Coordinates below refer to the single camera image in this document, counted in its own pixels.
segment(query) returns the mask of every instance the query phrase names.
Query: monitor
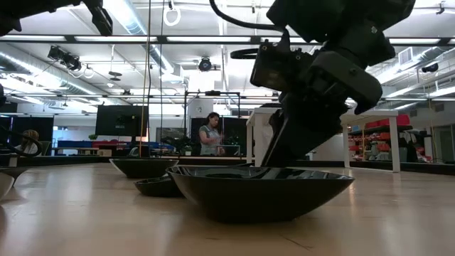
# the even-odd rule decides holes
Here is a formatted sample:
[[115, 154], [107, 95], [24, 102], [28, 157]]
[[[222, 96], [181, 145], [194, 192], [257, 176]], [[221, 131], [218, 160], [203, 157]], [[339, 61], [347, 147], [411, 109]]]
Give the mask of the monitor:
[[144, 121], [142, 121], [142, 106], [98, 106], [96, 135], [145, 137], [149, 109], [144, 107]]

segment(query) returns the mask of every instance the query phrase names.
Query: desk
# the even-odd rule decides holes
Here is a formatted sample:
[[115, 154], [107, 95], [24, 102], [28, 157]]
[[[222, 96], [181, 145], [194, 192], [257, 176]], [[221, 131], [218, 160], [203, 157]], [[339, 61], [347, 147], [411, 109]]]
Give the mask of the desk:
[[93, 155], [95, 154], [95, 151], [98, 151], [98, 148], [88, 148], [88, 147], [56, 147], [52, 148], [54, 151], [54, 156], [57, 154], [63, 154], [63, 150], [65, 149], [72, 149], [72, 150], [77, 150], [77, 154], [82, 154], [82, 155]]
[[[247, 121], [247, 162], [252, 162], [252, 128], [255, 128], [255, 166], [260, 166], [264, 158], [270, 140], [263, 136], [264, 129], [269, 126], [269, 118], [279, 108], [263, 107], [255, 108]], [[343, 151], [344, 165], [350, 167], [348, 126], [360, 125], [368, 122], [375, 122], [382, 119], [389, 119], [390, 122], [390, 141], [392, 142], [392, 166], [393, 172], [400, 172], [400, 155], [398, 151], [398, 131], [397, 117], [398, 111], [395, 110], [370, 110], [360, 115], [355, 115], [353, 110], [341, 115], [341, 126], [343, 127]]]

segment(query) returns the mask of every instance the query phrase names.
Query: ceiling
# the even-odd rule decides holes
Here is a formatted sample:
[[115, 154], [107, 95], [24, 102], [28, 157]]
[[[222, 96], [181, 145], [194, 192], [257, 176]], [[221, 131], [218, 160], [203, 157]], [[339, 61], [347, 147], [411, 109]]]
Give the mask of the ceiling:
[[[181, 10], [181, 20], [175, 26], [167, 26], [163, 23], [163, 8], [168, 8], [168, 2], [152, 1], [151, 12], [151, 35], [166, 35], [166, 36], [219, 36], [220, 35], [220, 19], [212, 12], [208, 5], [208, 0], [175, 0], [175, 6]], [[252, 1], [227, 0], [224, 1], [227, 7], [224, 12], [227, 14], [253, 23], [271, 23], [266, 12], [268, 6], [271, 6], [273, 1], [255, 0], [256, 9], [252, 13]], [[455, 14], [452, 9], [455, 8], [455, 1], [445, 1], [444, 6], [447, 11], [441, 15], [436, 15], [438, 4], [440, 1], [417, 0], [413, 14], [405, 21], [386, 30], [386, 36], [401, 36], [401, 37], [453, 37], [455, 36], [455, 27], [453, 20]], [[149, 16], [149, 1], [134, 0], [132, 1], [134, 8], [139, 14], [142, 22], [146, 24]], [[168, 20], [173, 21], [176, 18], [176, 12], [168, 13]], [[114, 35], [127, 35], [124, 27], [111, 15], [114, 22]], [[55, 13], [44, 13], [36, 16], [28, 17], [21, 20], [23, 27], [22, 32], [12, 32], [12, 34], [33, 34], [33, 35], [97, 35], [97, 29], [93, 26], [91, 13], [84, 6], [70, 6], [57, 10]], [[270, 36], [279, 35], [273, 31], [256, 31], [254, 29], [241, 28], [231, 23], [222, 24], [223, 35], [229, 36]], [[49, 65], [54, 65], [57, 68], [63, 69], [63, 66], [58, 63], [53, 63], [47, 55], [51, 47], [48, 43], [9, 43], [10, 46], [17, 48], [24, 53], [30, 55], [30, 58], [37, 58], [46, 62]], [[145, 84], [148, 86], [148, 69], [146, 68], [146, 51], [139, 45], [95, 45], [95, 44], [61, 44], [62, 49], [80, 56], [80, 60], [89, 65], [95, 74], [92, 78], [86, 78], [84, 75], [80, 77], [82, 81], [96, 87], [97, 89], [109, 93], [119, 94], [124, 90], [131, 90], [135, 95], [140, 95]], [[243, 48], [254, 48], [254, 46], [224, 46], [226, 55], [234, 50]], [[310, 51], [312, 46], [303, 46], [303, 51]], [[397, 52], [405, 48], [396, 48]], [[254, 61], [252, 60], [232, 60], [226, 59], [225, 72], [227, 73], [227, 88], [223, 88], [220, 81], [222, 70], [222, 46], [219, 45], [162, 45], [161, 52], [167, 60], [181, 65], [183, 75], [189, 78], [192, 74], [198, 73], [196, 64], [201, 57], [210, 57], [213, 64], [218, 66], [218, 70], [211, 71], [215, 78], [215, 90], [229, 90], [231, 92], [241, 92], [242, 94], [264, 96], [271, 95], [272, 91], [258, 88], [250, 84], [250, 72]], [[376, 65], [368, 69], [368, 72], [379, 75], [385, 69], [396, 61], [396, 59], [388, 60], [384, 63]], [[445, 59], [444, 65], [446, 70], [450, 70], [452, 63]], [[109, 71], [115, 71], [123, 74], [120, 77], [121, 81], [112, 82], [109, 80], [111, 75]], [[416, 78], [413, 81], [410, 79], [410, 71], [407, 71], [408, 78], [402, 79], [402, 76], [394, 78], [392, 81], [387, 81], [384, 86], [388, 88], [388, 92], [394, 92], [402, 87], [407, 87], [412, 83], [416, 83]], [[151, 94], [157, 94], [160, 87], [172, 88], [165, 89], [166, 94], [183, 94], [185, 87], [182, 83], [161, 82], [159, 69], [151, 70]], [[108, 86], [107, 83], [113, 83], [113, 86]], [[140, 102], [140, 99], [126, 100], [129, 103]], [[264, 101], [258, 100], [256, 103], [261, 104]], [[386, 107], [394, 107], [394, 105], [385, 105]]]

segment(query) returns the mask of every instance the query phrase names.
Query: woman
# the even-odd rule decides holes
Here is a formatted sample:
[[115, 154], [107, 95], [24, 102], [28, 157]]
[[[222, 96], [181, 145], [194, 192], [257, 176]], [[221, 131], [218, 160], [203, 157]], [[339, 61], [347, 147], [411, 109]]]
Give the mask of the woman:
[[218, 151], [218, 146], [221, 143], [221, 136], [218, 132], [219, 120], [220, 115], [216, 112], [211, 112], [204, 121], [204, 125], [199, 129], [200, 154], [203, 156], [223, 154], [223, 151]]
[[[23, 135], [28, 136], [32, 139], [38, 140], [39, 134], [35, 130], [26, 130], [23, 132]], [[30, 140], [23, 138], [22, 143], [16, 147], [16, 149], [23, 151], [27, 154], [35, 154], [38, 151], [38, 147]]]

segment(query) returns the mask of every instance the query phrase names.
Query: shelf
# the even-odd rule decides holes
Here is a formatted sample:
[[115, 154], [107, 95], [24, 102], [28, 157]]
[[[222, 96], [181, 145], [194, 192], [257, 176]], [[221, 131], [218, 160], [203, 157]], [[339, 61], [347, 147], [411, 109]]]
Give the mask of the shelf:
[[[412, 126], [410, 125], [403, 125], [403, 126], [398, 126], [398, 132], [403, 132], [412, 129]], [[374, 128], [369, 128], [365, 129], [365, 134], [372, 134], [375, 132], [389, 132], [390, 131], [390, 126], [385, 125], [385, 126], [380, 126], [380, 127], [374, 127]], [[362, 130], [360, 131], [355, 131], [355, 132], [350, 132], [349, 135], [362, 135]]]

